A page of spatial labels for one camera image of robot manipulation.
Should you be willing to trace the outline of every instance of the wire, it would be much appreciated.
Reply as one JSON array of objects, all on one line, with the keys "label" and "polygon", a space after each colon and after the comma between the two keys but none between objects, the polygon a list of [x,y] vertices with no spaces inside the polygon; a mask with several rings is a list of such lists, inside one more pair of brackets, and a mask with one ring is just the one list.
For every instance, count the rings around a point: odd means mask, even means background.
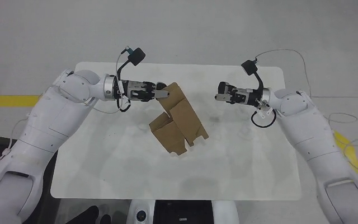
[{"label": "wire", "polygon": [[257,111],[255,111],[255,112],[251,115],[251,122],[252,122],[255,126],[259,127],[259,128],[268,128],[269,126],[271,126],[271,125],[274,124],[274,122],[275,122],[275,120],[276,120],[276,117],[277,117],[276,111],[273,110],[272,112],[274,113],[274,118],[273,118],[272,122],[271,122],[270,124],[266,125],[266,126],[258,125],[258,124],[256,124],[255,121],[253,120],[253,117],[257,114]]},{"label": "wire", "polygon": [[304,67],[304,74],[306,76],[306,80],[307,80],[307,84],[308,84],[308,88],[309,88],[309,97],[311,97],[311,85],[309,84],[309,81],[308,81],[308,75],[307,75],[307,69],[306,69],[306,61],[304,60],[302,54],[300,52],[298,52],[297,50],[293,50],[293,49],[285,49],[285,48],[280,48],[280,49],[275,49],[275,50],[268,50],[266,52],[262,52],[258,55],[255,56],[255,61],[257,61],[257,57],[258,56],[261,56],[263,54],[266,54],[268,52],[278,52],[279,50],[287,50],[287,51],[291,51],[291,52],[296,52],[297,54],[300,55],[302,61],[303,61],[303,67]]},{"label": "wire", "polygon": [[354,144],[352,144],[352,143],[357,142],[357,141],[358,141],[358,138],[354,139],[353,141],[351,141],[351,142],[348,143],[348,144],[345,144],[346,146],[345,146],[344,149],[343,149],[343,155],[344,155],[345,159],[349,162],[349,164],[350,164],[351,166],[353,166],[353,167],[356,168],[356,169],[358,169],[358,167],[356,167],[356,166],[351,162],[351,160],[347,157],[347,155],[346,155],[346,150],[347,150],[348,146],[354,146]]},{"label": "wire", "polygon": [[[298,52],[297,50],[293,50],[293,49],[275,49],[275,50],[268,50],[268,51],[266,51],[266,52],[262,52],[262,53],[256,55],[256,56],[255,56],[255,60],[257,61],[257,57],[259,57],[259,56],[261,56],[261,55],[263,55],[263,54],[265,54],[265,53],[268,53],[268,52],[276,52],[276,51],[279,51],[279,50],[292,51],[292,52],[296,52],[297,54],[300,55],[300,57],[301,57],[301,59],[302,59],[302,61],[303,61],[304,73],[305,73],[306,80],[307,80],[307,84],[308,84],[308,87],[309,87],[309,97],[312,98],[311,85],[310,85],[309,80],[308,80],[307,69],[306,69],[306,61],[304,60],[304,58],[303,58],[303,56],[302,56],[302,54],[301,54],[300,52]],[[342,122],[342,121],[339,121],[339,120],[331,119],[331,116],[332,116],[332,115],[335,115],[335,114],[336,114],[336,115],[341,114],[341,115],[350,116],[350,117],[354,118],[354,120],[349,121],[349,122]],[[351,115],[351,114],[346,114],[346,113],[330,113],[329,116],[328,116],[328,118],[326,118],[326,119],[328,120],[329,126],[331,126],[331,122],[336,122],[336,123],[340,123],[340,124],[348,124],[348,123],[354,123],[354,122],[358,121],[358,118],[357,118],[356,116]],[[333,135],[333,137],[335,138],[335,140],[336,140],[337,142],[340,142],[341,144],[343,144],[343,145],[345,146],[344,149],[343,149],[343,155],[344,155],[345,159],[348,161],[348,163],[349,163],[350,165],[352,165],[354,168],[358,169],[358,167],[356,167],[356,166],[350,161],[350,159],[349,159],[349,158],[347,157],[347,155],[346,155],[346,150],[347,150],[347,148],[348,148],[349,146],[358,147],[358,144],[353,144],[353,143],[355,143],[355,142],[358,141],[358,138],[357,138],[357,139],[354,139],[353,141],[350,141],[349,143],[343,143],[342,141],[340,141],[340,140],[337,138],[337,136],[336,136],[335,134]]]},{"label": "wire", "polygon": [[68,94],[69,96],[73,97],[75,100],[79,101],[81,104],[85,104],[86,106],[91,107],[93,110],[97,110],[97,111],[102,112],[102,113],[105,113],[105,114],[115,114],[115,113],[117,113],[117,112],[120,110],[120,108],[119,108],[118,110],[116,110],[116,111],[114,111],[114,112],[102,111],[102,110],[99,110],[99,109],[95,108],[94,105],[91,105],[91,103],[82,102],[82,100],[80,100],[80,99],[78,99],[77,97],[71,95],[69,92],[67,92],[66,90],[64,90],[63,88],[61,88],[61,87],[59,87],[59,86],[51,85],[50,87],[56,87],[58,90],[61,90],[61,91],[65,92],[65,93]]},{"label": "wire", "polygon": [[14,132],[16,126],[17,126],[20,122],[22,122],[22,121],[24,121],[24,120],[27,120],[27,119],[28,119],[28,117],[27,117],[27,118],[24,118],[24,119],[21,119],[21,120],[18,120],[18,121],[16,122],[16,124],[13,126],[13,128],[12,128],[12,130],[11,130],[9,146],[2,152],[2,154],[1,154],[1,156],[0,156],[0,160],[3,159],[6,155],[8,155],[8,154],[11,152],[12,140],[13,140],[13,132]]},{"label": "wire", "polygon": [[119,62],[119,58],[122,56],[122,54],[124,54],[125,53],[125,49],[118,55],[118,59],[117,59],[117,62],[116,62],[116,71],[115,71],[115,74],[116,74],[116,76],[117,76],[117,85],[118,85],[118,90],[119,90],[119,94],[120,94],[120,96],[121,96],[121,104],[119,105],[119,110],[122,108],[122,106],[123,106],[123,93],[122,93],[122,90],[121,90],[121,87],[120,87],[120,85],[119,85],[119,81],[120,81],[120,79],[119,79],[119,76],[118,76],[118,72],[117,72],[117,67],[118,67],[118,62]]}]

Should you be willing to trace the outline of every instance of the white cable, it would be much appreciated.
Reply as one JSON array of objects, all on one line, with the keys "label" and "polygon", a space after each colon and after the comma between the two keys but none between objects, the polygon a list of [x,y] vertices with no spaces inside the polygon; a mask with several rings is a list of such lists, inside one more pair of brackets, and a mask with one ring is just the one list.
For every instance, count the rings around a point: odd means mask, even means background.
[{"label": "white cable", "polygon": [[117,113],[117,112],[120,110],[120,108],[119,108],[118,110],[116,110],[116,111],[114,111],[114,112],[102,111],[102,110],[99,110],[99,109],[95,108],[94,105],[88,104],[88,103],[86,103],[86,102],[82,102],[82,100],[80,100],[80,99],[76,98],[75,96],[71,95],[69,92],[67,92],[66,90],[64,90],[63,88],[61,88],[61,87],[59,87],[59,86],[51,85],[50,87],[56,87],[58,90],[61,90],[61,91],[65,92],[65,93],[68,94],[69,96],[73,97],[75,100],[79,101],[81,104],[85,104],[86,106],[91,107],[93,110],[97,110],[97,111],[102,112],[102,113],[105,113],[105,114],[115,114],[115,113]]},{"label": "white cable", "polygon": [[[276,51],[279,51],[279,50],[287,50],[287,51],[292,51],[292,52],[296,52],[297,54],[300,55],[302,61],[303,61],[303,66],[304,66],[304,73],[305,73],[305,76],[306,76],[306,80],[307,80],[307,84],[308,84],[308,87],[309,87],[309,97],[311,97],[311,85],[308,81],[308,75],[307,75],[307,69],[306,69],[306,61],[304,60],[302,54],[300,52],[298,52],[297,50],[293,50],[293,49],[275,49],[275,50],[268,50],[266,52],[262,52],[258,55],[255,56],[255,59],[257,60],[257,57],[262,55],[262,54],[265,54],[265,53],[268,53],[268,52],[276,52]],[[349,122],[342,122],[342,121],[339,121],[339,120],[333,120],[331,119],[331,116],[334,115],[334,114],[341,114],[341,115],[346,115],[346,116],[350,116],[352,118],[354,118],[354,120],[352,121],[349,121]],[[358,118],[354,115],[351,115],[351,114],[346,114],[346,113],[330,113],[328,118],[326,118],[328,120],[328,124],[329,126],[331,126],[331,122],[336,122],[336,123],[341,123],[341,124],[348,124],[348,123],[354,123],[358,120]],[[358,138],[357,139],[354,139],[353,141],[350,141],[349,143],[343,143],[341,142],[337,137],[336,135],[334,134],[333,135],[335,140],[337,142],[340,142],[341,144],[343,144],[345,147],[343,149],[343,155],[345,157],[345,159],[349,162],[349,164],[351,164],[354,168],[358,169],[358,167],[356,167],[355,165],[352,164],[352,162],[350,161],[350,159],[346,156],[346,149],[349,147],[349,146],[353,146],[353,147],[358,147],[358,144],[353,144],[354,142],[357,142],[358,141]]]},{"label": "white cable", "polygon": [[120,53],[118,55],[118,59],[117,59],[117,62],[116,62],[116,71],[115,71],[115,74],[116,74],[116,77],[117,77],[117,85],[118,85],[118,89],[119,89],[119,93],[121,95],[121,104],[119,106],[119,109],[122,109],[122,105],[123,105],[123,93],[122,93],[122,90],[121,90],[121,86],[119,85],[119,77],[118,77],[118,73],[117,73],[117,67],[118,67],[118,62],[119,62],[119,58],[121,57],[123,53]]},{"label": "white cable", "polygon": [[266,52],[262,52],[258,55],[255,56],[255,59],[257,59],[258,56],[262,55],[262,54],[265,54],[265,53],[268,53],[268,52],[277,52],[279,50],[288,50],[290,52],[296,52],[297,54],[300,55],[302,61],[303,61],[303,67],[304,67],[304,74],[306,75],[306,80],[307,80],[307,84],[308,84],[308,88],[309,88],[309,97],[311,97],[311,85],[309,84],[309,81],[308,81],[308,75],[307,75],[307,69],[306,69],[306,61],[304,60],[302,54],[300,52],[298,52],[297,50],[293,50],[293,49],[275,49],[275,50],[268,50]]},{"label": "white cable", "polygon": [[352,143],[357,142],[357,141],[358,141],[358,138],[354,139],[353,141],[351,141],[351,142],[348,143],[348,144],[345,144],[345,147],[344,147],[344,149],[343,149],[343,155],[344,155],[345,159],[349,162],[350,165],[352,165],[352,166],[353,166],[354,168],[356,168],[356,169],[358,169],[358,167],[356,167],[356,166],[351,162],[351,160],[347,157],[347,155],[346,155],[346,149],[348,148],[348,146],[354,146],[354,144],[352,144]]},{"label": "white cable", "polygon": [[21,119],[21,120],[18,120],[16,122],[16,124],[13,126],[12,130],[11,130],[11,135],[10,135],[10,142],[9,142],[9,146],[2,152],[1,156],[0,156],[0,160],[3,159],[7,154],[9,154],[11,152],[11,146],[12,146],[12,140],[13,140],[13,132],[16,128],[16,126],[24,121],[24,120],[27,120],[28,118],[24,118],[24,119]]}]

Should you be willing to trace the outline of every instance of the white tabletop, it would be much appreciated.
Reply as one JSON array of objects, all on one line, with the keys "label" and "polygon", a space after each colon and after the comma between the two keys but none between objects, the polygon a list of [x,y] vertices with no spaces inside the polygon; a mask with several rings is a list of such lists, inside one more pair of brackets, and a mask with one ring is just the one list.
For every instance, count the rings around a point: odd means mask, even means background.
[{"label": "white tabletop", "polygon": [[[81,62],[102,76],[114,63]],[[267,87],[284,88],[282,70],[260,67]],[[51,194],[56,198],[296,200],[301,189],[296,154],[280,127],[250,122],[254,108],[214,100],[220,81],[257,88],[240,66],[129,64],[122,79],[177,82],[209,134],[181,156],[169,154],[150,132],[164,110],[159,102],[132,102],[126,113],[92,110],[59,149]],[[96,108],[116,110],[115,102]]]}]

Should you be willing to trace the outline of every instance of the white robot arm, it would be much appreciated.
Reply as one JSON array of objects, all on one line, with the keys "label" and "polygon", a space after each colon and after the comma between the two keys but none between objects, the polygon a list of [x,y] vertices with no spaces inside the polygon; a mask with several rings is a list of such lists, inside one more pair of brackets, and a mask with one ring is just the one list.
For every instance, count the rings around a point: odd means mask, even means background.
[{"label": "white robot arm", "polygon": [[263,114],[261,110],[265,110],[266,115],[274,113],[286,138],[314,174],[317,198],[328,221],[334,224],[357,223],[358,175],[336,146],[328,121],[305,92],[286,89],[273,92],[264,88],[255,64],[255,61],[248,60],[242,67],[248,75],[254,74],[258,79],[257,90],[236,88],[221,82],[215,99],[255,106],[258,109],[252,115],[252,121],[255,114]]},{"label": "white robot arm", "polygon": [[[47,89],[28,115],[18,141],[0,157],[0,223],[21,223],[29,217],[41,197],[46,166],[58,148],[77,131],[99,99],[122,97],[117,77],[106,74],[100,79],[91,71],[66,70]],[[120,82],[129,100],[168,96],[161,90],[164,83]]]}]

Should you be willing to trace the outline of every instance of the cardboard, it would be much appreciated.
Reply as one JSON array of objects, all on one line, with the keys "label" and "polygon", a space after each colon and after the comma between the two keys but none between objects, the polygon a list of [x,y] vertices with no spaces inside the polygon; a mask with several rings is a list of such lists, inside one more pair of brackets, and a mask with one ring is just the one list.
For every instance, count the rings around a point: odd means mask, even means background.
[{"label": "cardboard", "polygon": [[169,153],[181,155],[187,151],[184,139],[193,146],[197,137],[207,139],[209,136],[178,84],[174,82],[164,90],[169,96],[158,101],[166,113],[152,121],[149,127]]}]

